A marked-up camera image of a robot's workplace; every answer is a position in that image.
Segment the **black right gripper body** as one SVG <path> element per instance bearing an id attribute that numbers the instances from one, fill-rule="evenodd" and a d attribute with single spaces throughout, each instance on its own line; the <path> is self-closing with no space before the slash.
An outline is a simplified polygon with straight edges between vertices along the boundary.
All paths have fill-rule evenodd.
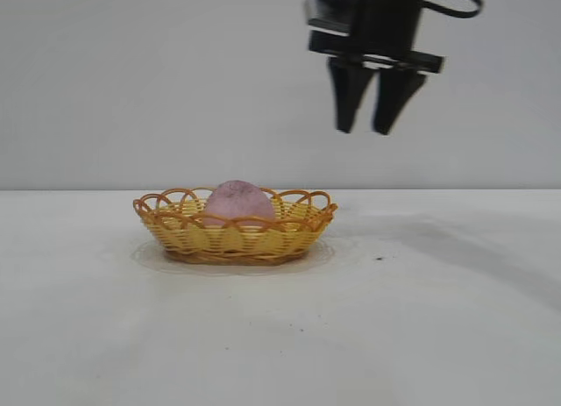
<path id="1" fill-rule="evenodd" d="M 414 50 L 424 0 L 309 0 L 309 50 L 438 74 L 442 56 Z"/>

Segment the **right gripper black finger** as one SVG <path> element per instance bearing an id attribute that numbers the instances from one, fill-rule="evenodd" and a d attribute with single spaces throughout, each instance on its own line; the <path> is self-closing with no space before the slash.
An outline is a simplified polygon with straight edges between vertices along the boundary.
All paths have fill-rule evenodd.
<path id="1" fill-rule="evenodd" d="M 336 128 L 340 132 L 350 133 L 376 71 L 338 57 L 328 59 L 328 69 L 334 92 Z"/>
<path id="2" fill-rule="evenodd" d="M 412 69 L 386 68 L 379 76 L 373 130 L 388 135 L 409 99 L 425 84 L 426 75 Z"/>

